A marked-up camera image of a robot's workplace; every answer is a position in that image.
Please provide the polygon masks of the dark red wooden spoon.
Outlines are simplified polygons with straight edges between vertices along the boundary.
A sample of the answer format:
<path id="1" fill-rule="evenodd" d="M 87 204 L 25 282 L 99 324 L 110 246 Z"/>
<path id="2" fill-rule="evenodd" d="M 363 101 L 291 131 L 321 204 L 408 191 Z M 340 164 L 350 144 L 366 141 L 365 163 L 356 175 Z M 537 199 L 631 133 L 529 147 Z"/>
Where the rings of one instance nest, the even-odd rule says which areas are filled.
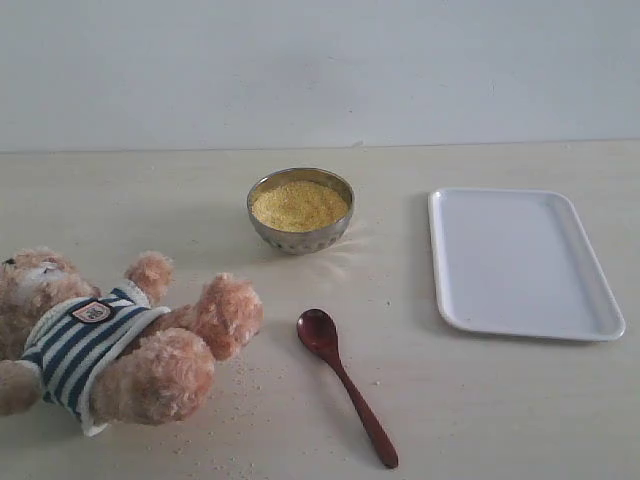
<path id="1" fill-rule="evenodd" d="M 342 382 L 380 462 L 387 469 L 397 468 L 399 456 L 396 448 L 342 363 L 334 320 L 321 309 L 308 309 L 299 316 L 296 331 L 301 343 L 322 359 Z"/>

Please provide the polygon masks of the teddy bear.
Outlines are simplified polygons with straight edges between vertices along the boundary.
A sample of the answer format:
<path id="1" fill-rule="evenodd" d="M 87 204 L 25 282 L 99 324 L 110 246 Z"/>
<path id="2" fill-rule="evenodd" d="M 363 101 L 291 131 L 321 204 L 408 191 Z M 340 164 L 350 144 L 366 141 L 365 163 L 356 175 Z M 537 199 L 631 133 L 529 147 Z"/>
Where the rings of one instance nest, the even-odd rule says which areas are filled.
<path id="1" fill-rule="evenodd" d="M 64 255 L 22 250 L 1 265 L 1 412 L 39 401 L 67 411 L 92 436 L 111 423 L 181 421 L 206 399 L 218 362 L 259 332 L 252 285 L 222 273 L 198 300 L 162 300 L 173 266 L 148 251 L 110 292 Z"/>

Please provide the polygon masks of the steel bowl of yellow grain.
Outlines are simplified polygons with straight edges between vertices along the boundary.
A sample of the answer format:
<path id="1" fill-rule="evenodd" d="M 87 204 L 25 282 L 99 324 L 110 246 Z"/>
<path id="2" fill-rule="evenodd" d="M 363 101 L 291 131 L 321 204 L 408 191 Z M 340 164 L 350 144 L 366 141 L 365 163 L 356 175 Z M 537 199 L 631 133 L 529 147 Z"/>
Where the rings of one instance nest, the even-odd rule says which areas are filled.
<path id="1" fill-rule="evenodd" d="M 306 255 L 334 245 L 346 232 L 355 209 L 351 185 L 339 175 L 311 167 L 273 172 L 249 190 L 248 216 L 269 246 Z"/>

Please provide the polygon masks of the white rectangular plastic tray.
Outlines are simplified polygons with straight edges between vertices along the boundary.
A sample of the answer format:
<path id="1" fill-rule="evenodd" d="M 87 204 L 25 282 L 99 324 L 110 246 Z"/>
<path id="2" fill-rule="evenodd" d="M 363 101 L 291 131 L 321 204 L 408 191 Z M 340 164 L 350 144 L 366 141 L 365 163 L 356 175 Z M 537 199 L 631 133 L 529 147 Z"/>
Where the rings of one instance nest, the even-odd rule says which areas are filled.
<path id="1" fill-rule="evenodd" d="M 544 190 L 429 196 L 438 310 L 477 334 L 607 342 L 626 322 L 573 203 Z"/>

